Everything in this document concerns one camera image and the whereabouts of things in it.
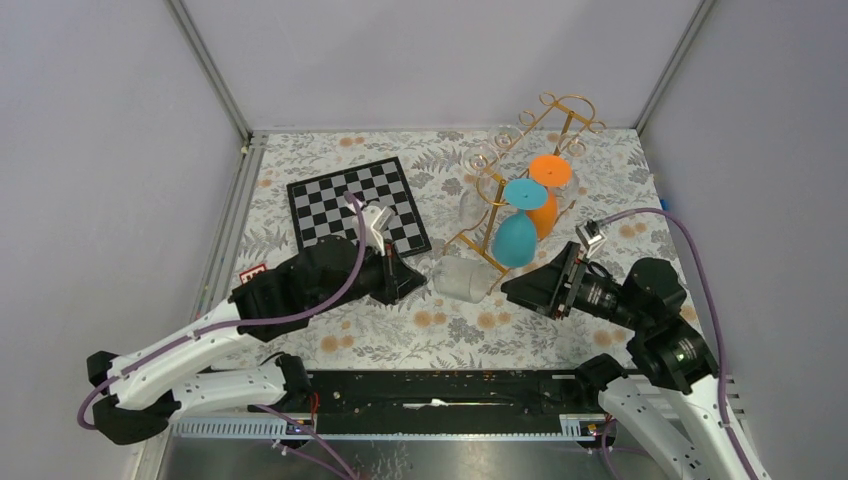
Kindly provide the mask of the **teal wine glass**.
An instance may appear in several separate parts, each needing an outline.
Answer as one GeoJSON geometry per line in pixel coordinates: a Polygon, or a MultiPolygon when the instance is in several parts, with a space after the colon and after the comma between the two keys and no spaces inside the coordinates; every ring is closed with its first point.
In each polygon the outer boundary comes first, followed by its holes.
{"type": "Polygon", "coordinates": [[[517,211],[501,222],[491,252],[502,266],[520,268],[533,260],[537,245],[536,228],[527,211],[545,202],[545,190],[532,179],[518,178],[506,185],[503,197],[517,211]]]}

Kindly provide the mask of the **short clear glass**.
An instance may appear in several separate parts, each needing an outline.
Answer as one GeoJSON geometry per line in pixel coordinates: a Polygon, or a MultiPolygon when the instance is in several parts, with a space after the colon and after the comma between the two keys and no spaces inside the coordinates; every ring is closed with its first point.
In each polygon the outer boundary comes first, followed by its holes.
{"type": "Polygon", "coordinates": [[[487,261],[457,256],[422,260],[419,266],[437,294],[471,304],[482,302],[501,275],[487,261]]]}

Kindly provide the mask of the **gold wire glass rack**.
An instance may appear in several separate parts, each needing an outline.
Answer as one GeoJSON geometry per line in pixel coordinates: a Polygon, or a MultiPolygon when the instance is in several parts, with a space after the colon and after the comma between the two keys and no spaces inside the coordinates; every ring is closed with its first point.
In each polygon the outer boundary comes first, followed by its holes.
{"type": "Polygon", "coordinates": [[[460,200],[462,227],[447,243],[479,256],[490,290],[531,264],[573,208],[563,197],[578,185],[572,163],[587,154],[586,136],[606,128],[583,95],[544,92],[539,102],[541,112],[527,109],[515,123],[491,128],[459,161],[472,184],[460,200]]]}

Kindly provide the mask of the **orange wine glass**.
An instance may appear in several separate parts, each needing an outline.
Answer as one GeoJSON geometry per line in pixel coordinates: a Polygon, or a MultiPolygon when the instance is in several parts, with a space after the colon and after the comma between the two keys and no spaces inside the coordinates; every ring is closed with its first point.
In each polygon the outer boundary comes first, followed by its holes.
{"type": "Polygon", "coordinates": [[[559,217],[558,191],[569,185],[573,170],[565,159],[549,154],[536,157],[528,167],[528,175],[545,190],[545,202],[527,211],[536,228],[537,239],[541,241],[553,231],[559,217]]]}

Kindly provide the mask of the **clear champagne flute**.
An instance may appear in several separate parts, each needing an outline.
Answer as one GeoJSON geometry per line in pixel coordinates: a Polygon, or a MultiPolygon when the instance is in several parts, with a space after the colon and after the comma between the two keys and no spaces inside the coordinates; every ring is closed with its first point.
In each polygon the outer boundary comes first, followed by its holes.
{"type": "Polygon", "coordinates": [[[488,203],[478,190],[484,191],[492,183],[497,160],[495,150],[486,144],[470,147],[462,154],[459,165],[470,177],[459,200],[458,219],[463,228],[472,226],[486,213],[488,203]]]}

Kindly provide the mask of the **round clear wine glass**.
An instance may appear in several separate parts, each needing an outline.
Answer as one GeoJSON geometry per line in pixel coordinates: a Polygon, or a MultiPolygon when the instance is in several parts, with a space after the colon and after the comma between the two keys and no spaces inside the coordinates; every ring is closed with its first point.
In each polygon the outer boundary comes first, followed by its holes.
{"type": "Polygon", "coordinates": [[[563,186],[557,187],[555,192],[559,199],[575,200],[582,187],[581,168],[589,156],[589,147],[581,135],[577,132],[567,132],[560,136],[557,144],[558,155],[571,167],[571,179],[563,186]]]}

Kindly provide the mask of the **tall clear flute glass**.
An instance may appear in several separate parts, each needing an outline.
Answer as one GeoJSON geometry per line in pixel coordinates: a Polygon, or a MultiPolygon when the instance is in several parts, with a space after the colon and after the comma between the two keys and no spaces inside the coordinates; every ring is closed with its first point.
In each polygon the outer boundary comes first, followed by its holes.
{"type": "Polygon", "coordinates": [[[523,132],[515,125],[498,125],[487,132],[488,143],[498,155],[509,152],[523,136],[523,132]]]}

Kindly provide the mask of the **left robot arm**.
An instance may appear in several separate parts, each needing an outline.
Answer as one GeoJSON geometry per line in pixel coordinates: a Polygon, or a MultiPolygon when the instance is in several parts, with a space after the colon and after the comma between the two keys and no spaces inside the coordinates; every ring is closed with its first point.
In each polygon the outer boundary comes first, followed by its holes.
{"type": "Polygon", "coordinates": [[[369,297],[395,305],[427,282],[391,241],[382,248],[328,237],[237,287],[201,318],[132,354],[86,360],[94,390],[79,425],[117,445],[152,438],[189,413],[234,407],[304,407],[313,388],[303,361],[277,353],[258,367],[214,371],[242,348],[304,329],[321,313],[369,297]]]}

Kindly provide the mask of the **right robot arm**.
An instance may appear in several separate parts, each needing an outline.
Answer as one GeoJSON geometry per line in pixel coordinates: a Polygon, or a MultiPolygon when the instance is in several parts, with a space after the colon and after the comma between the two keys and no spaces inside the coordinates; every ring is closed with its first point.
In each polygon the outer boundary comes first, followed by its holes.
{"type": "Polygon", "coordinates": [[[648,400],[610,355],[581,364],[573,386],[583,410],[604,410],[673,479],[766,479],[769,474],[732,414],[719,363],[680,314],[686,291],[662,259],[642,258],[618,283],[574,242],[547,265],[501,286],[507,301],[552,319],[575,310],[632,331],[626,345],[680,428],[648,400]]]}

